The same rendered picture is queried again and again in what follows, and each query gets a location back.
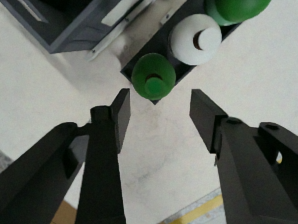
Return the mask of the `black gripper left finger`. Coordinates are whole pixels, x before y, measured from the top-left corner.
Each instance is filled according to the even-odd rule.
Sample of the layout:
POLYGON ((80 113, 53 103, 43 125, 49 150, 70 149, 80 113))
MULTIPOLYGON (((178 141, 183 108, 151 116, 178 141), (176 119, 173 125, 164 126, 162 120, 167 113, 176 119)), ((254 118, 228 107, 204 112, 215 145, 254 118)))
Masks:
POLYGON ((118 154, 131 117, 130 88, 90 115, 81 127, 56 125, 0 173, 0 224, 50 224, 84 162, 74 224, 127 224, 118 154))

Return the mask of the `white bottle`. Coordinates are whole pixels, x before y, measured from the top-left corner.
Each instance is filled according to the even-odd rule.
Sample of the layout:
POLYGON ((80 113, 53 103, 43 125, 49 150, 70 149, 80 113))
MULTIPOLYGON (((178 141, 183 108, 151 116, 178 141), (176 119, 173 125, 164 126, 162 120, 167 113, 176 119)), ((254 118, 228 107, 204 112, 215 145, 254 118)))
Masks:
POLYGON ((201 65, 218 52, 222 39, 220 34, 220 27, 213 18, 204 14, 191 15, 173 27, 168 36, 168 48, 179 61, 201 65))

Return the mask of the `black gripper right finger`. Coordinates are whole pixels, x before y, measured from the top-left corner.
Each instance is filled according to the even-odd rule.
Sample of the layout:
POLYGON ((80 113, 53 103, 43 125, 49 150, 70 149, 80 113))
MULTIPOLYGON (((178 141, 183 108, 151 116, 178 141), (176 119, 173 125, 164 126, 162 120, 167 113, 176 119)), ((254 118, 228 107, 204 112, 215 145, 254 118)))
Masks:
POLYGON ((274 122, 250 127, 201 89, 191 89, 189 116, 215 154, 226 224, 298 224, 298 135, 274 122))

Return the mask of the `green bottle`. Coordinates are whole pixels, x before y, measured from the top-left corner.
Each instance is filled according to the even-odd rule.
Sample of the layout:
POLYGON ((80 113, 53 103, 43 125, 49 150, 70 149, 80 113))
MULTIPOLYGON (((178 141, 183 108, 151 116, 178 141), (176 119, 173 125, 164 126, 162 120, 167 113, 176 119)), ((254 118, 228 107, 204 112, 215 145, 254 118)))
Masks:
POLYGON ((250 20, 262 13, 272 0, 205 0, 205 15, 219 26, 250 20))
POLYGON ((173 90, 176 73, 173 65, 164 56, 148 53, 135 64, 131 80, 135 91, 141 97, 159 100, 173 90))

